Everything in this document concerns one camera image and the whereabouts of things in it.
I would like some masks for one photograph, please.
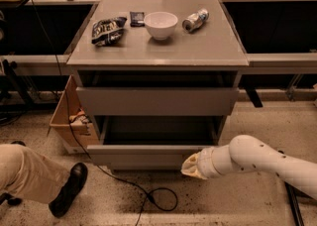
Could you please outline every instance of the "power cord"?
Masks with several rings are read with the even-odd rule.
[[[42,23],[41,17],[40,17],[40,15],[39,15],[39,13],[38,13],[38,10],[37,10],[37,8],[36,8],[36,5],[35,5],[34,1],[31,0],[31,2],[32,2],[32,6],[33,6],[33,8],[34,8],[34,10],[35,10],[35,12],[36,12],[37,18],[38,18],[39,23],[40,23],[40,25],[41,25],[41,28],[42,28],[42,30],[43,30],[43,32],[44,32],[44,34],[45,34],[45,36],[46,36],[46,38],[47,38],[47,40],[48,40],[48,42],[49,42],[49,44],[50,44],[50,46],[51,46],[53,52],[54,52],[54,55],[55,55],[55,58],[56,58],[56,62],[57,62],[57,66],[58,66],[59,76],[60,76],[61,79],[62,79],[62,72],[61,72],[61,68],[60,68],[60,63],[59,63],[59,61],[58,61],[58,56],[57,56],[57,54],[56,54],[54,45],[53,45],[53,43],[52,43],[52,41],[51,41],[51,39],[50,39],[50,37],[49,37],[49,35],[48,35],[48,33],[47,33],[47,31],[46,31],[44,25],[43,25],[43,23]],[[67,90],[64,91],[64,95],[65,95],[66,105],[67,105],[67,106],[66,106],[66,108],[67,108],[67,116],[70,116],[70,112],[69,112],[69,100],[68,100]],[[69,130],[70,130],[70,132],[71,132],[71,135],[72,135],[72,137],[74,138],[74,140],[76,141],[76,143],[77,143],[77,144],[79,145],[79,147],[83,150],[84,154],[85,154],[90,160],[92,160],[91,157],[90,157],[90,155],[89,155],[89,153],[87,152],[87,150],[82,146],[82,144],[81,144],[81,143],[77,140],[77,138],[75,137],[75,134],[74,134],[74,132],[73,132],[73,129],[72,129],[72,127],[71,127],[71,124],[70,124],[69,119],[68,119],[68,126],[69,126]],[[110,177],[112,177],[112,178],[114,178],[114,179],[116,179],[116,180],[118,180],[118,181],[124,182],[124,183],[126,183],[126,184],[131,185],[131,186],[134,186],[134,187],[138,188],[139,190],[141,190],[141,191],[146,195],[146,198],[145,198],[145,200],[143,201],[142,206],[141,206],[141,209],[140,209],[140,212],[139,212],[139,217],[138,217],[138,220],[137,220],[137,222],[136,222],[136,226],[139,224],[139,221],[140,221],[141,215],[142,215],[142,213],[143,213],[143,211],[144,211],[144,206],[145,206],[147,200],[148,200],[150,203],[152,203],[156,208],[158,208],[159,210],[164,211],[164,212],[173,211],[173,210],[177,207],[177,205],[178,205],[178,196],[177,196],[177,194],[176,194],[172,189],[170,189],[170,188],[159,187],[159,188],[153,189],[153,190],[151,190],[151,191],[146,191],[144,188],[142,188],[139,184],[137,184],[137,183],[135,183],[135,182],[128,181],[128,180],[119,178],[119,177],[117,177],[117,176],[115,176],[115,175],[113,175],[113,174],[110,174],[110,173],[107,172],[105,169],[103,169],[101,166],[97,166],[97,167],[98,167],[102,172],[104,172],[105,174],[107,174],[108,176],[110,176]],[[158,192],[158,191],[168,191],[168,192],[170,192],[171,195],[174,197],[174,204],[173,204],[170,208],[163,208],[163,207],[159,206],[159,204],[156,202],[156,200],[155,200],[153,194],[156,193],[156,192]]]

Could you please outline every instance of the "white bowl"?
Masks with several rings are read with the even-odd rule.
[[[145,25],[149,34],[156,40],[165,40],[173,34],[178,19],[167,12],[154,12],[146,15]]]

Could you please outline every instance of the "khaki pants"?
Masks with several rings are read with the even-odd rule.
[[[16,144],[0,145],[0,190],[49,204],[69,178],[69,170]]]

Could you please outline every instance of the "gray table top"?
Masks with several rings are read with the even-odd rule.
[[[208,21],[193,34],[181,23],[206,8]],[[130,11],[173,13],[175,32],[165,41],[154,40],[146,28],[130,27]],[[91,44],[92,25],[102,19],[126,16],[123,38],[112,46]],[[218,0],[101,0],[67,64],[85,66],[246,66],[247,58]]]

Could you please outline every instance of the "drawer front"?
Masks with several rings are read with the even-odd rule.
[[[204,146],[88,146],[97,166],[109,170],[181,170],[183,162]]]
[[[238,88],[86,88],[78,87],[88,115],[230,115]]]

